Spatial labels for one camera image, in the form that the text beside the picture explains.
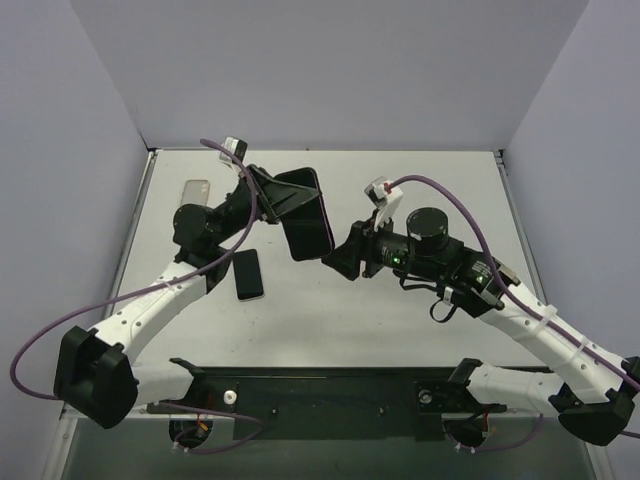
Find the black phone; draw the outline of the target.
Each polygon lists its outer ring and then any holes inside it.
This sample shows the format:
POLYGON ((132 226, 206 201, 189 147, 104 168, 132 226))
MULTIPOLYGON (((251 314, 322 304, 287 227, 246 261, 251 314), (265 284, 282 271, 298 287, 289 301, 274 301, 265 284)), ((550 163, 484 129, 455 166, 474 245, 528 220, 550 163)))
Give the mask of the black phone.
POLYGON ((311 187, 319 196, 282 218, 292 259, 297 262, 324 258, 335 247, 317 173, 310 167, 282 172, 277 180, 311 187))
POLYGON ((258 252, 255 249, 236 252, 233 256, 236 295, 239 301, 249 301, 264 295, 258 252))

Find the beige phone case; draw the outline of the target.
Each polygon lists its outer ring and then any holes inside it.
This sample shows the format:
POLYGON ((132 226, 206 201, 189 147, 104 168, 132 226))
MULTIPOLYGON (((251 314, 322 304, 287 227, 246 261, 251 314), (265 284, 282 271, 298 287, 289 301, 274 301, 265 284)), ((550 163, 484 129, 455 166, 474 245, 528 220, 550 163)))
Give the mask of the beige phone case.
POLYGON ((200 206, 206 206, 210 193, 210 182, 203 179, 189 179, 185 182, 182 196, 181 205, 194 204, 200 206))

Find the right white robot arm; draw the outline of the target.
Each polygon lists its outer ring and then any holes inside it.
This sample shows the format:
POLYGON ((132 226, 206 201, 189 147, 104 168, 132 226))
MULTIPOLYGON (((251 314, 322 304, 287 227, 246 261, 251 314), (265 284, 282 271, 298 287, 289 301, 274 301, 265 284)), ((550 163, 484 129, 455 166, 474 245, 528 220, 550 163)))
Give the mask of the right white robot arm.
POLYGON ((500 330, 549 369, 528 372, 464 359, 447 381, 453 406, 534 411, 597 446, 623 433, 636 406, 638 358, 605 352, 579 335, 504 266, 498 272, 508 290, 501 291, 484 255, 450 237, 443 211, 417 209, 406 229, 400 235, 391 224, 376 230, 370 220, 357 221, 345 243, 322 262, 349 280, 387 267, 403 289, 433 292, 452 311, 500 330))

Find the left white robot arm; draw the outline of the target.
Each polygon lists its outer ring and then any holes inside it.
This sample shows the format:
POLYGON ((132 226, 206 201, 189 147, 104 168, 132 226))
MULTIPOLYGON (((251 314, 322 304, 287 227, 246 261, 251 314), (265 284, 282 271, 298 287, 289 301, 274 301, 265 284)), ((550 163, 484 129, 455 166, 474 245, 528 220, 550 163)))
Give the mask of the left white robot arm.
POLYGON ((186 203, 177 209, 172 223, 179 251, 148 292, 90 329, 75 326, 62 337, 54 378, 59 399, 104 429, 141 404, 172 400, 186 412, 203 405, 206 388, 186 363, 138 367, 136 359, 165 326, 224 279, 233 254, 223 242, 245 232, 251 219, 283 223, 321 197, 310 167, 276 176, 255 165, 247 170, 218 206, 186 203))

